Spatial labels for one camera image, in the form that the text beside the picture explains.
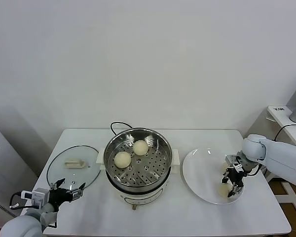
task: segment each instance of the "glass lid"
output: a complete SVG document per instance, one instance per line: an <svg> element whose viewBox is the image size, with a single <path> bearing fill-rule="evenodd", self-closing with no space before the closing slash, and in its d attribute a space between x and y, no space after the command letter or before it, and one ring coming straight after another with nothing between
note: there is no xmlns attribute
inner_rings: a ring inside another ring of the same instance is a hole
<svg viewBox="0 0 296 237"><path fill-rule="evenodd" d="M83 183L87 188L100 173L100 164L96 163L98 153L95 148L84 145L64 150L48 167L48 184L65 178L61 188L72 190L79 188Z"/></svg>

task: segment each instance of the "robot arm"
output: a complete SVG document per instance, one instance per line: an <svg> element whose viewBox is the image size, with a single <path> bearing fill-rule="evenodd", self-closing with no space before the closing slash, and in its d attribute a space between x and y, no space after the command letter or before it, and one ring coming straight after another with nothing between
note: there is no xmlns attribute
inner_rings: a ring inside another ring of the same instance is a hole
<svg viewBox="0 0 296 237"><path fill-rule="evenodd" d="M28 206L24 216L8 221L1 229L0 237L42 237L46 227L56 228L59 206L66 201L71 202L80 198L85 186L84 183L73 190L60 188L64 180L51 184L50 190L38 188L33 192L16 193L23 199L30 199L32 205ZM18 204L12 206L13 196L10 201L11 209L27 208L27 206L19 207Z"/></svg>
<svg viewBox="0 0 296 237"><path fill-rule="evenodd" d="M296 146L251 134L244 140L242 152L247 159L296 185Z"/></svg>
<svg viewBox="0 0 296 237"><path fill-rule="evenodd" d="M250 172L257 165L296 185L296 146L274 142L261 135L251 134L244 139L242 151L226 156L229 167L223 174L223 183L233 184L229 197L243 189L242 178L252 176Z"/></svg>

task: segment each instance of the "white wall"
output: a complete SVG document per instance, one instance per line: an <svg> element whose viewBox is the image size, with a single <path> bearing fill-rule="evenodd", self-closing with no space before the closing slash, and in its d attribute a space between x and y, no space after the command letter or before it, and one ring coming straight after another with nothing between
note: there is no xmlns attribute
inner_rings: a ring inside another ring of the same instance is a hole
<svg viewBox="0 0 296 237"><path fill-rule="evenodd" d="M0 0L0 129L36 172L64 128L245 134L295 90L296 0Z"/></svg>

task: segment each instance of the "wooden floor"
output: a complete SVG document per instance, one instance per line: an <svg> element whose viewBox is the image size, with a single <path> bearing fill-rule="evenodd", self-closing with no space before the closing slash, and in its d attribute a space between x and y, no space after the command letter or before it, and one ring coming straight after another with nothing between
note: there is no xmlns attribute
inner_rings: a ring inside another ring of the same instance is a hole
<svg viewBox="0 0 296 237"><path fill-rule="evenodd" d="M286 194L281 183L278 181L271 181L270 187L273 190L274 194L280 195L280 194ZM296 193L296 186L292 185L292 188L294 189ZM296 230L296 210L293 206L293 204L281 204L281 207L288 219L288 221L291 224L292 230ZM292 231L289 233L290 237L296 237L296 232Z"/></svg>

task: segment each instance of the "white desk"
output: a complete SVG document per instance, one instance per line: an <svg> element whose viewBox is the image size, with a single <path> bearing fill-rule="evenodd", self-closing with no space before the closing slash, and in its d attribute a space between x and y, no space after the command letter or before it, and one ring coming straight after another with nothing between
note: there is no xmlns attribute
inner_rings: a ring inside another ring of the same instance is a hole
<svg viewBox="0 0 296 237"><path fill-rule="evenodd" d="M296 124L291 121L289 116L293 111L296 110L296 107L287 107L287 106L269 106L267 107L267 111L272 115L275 121L281 126L284 127L288 124ZM296 126L289 126L283 128L282 132L286 132L287 135L291 138L291 140L296 144Z"/></svg>
<svg viewBox="0 0 296 237"><path fill-rule="evenodd" d="M242 137L236 130L158 130L179 149L182 161L188 152L201 147L223 146L226 154L241 149ZM113 134L108 129L67 129L61 135L35 188L48 188L46 172L51 161L74 145L104 147ZM263 236L291 231L280 205L265 178L246 179L240 199L215 205L194 195L180 174L171 174L168 188L160 199L133 211L116 195L101 171L83 197L64 203L58 213L58 228L47 228L48 236Z"/></svg>

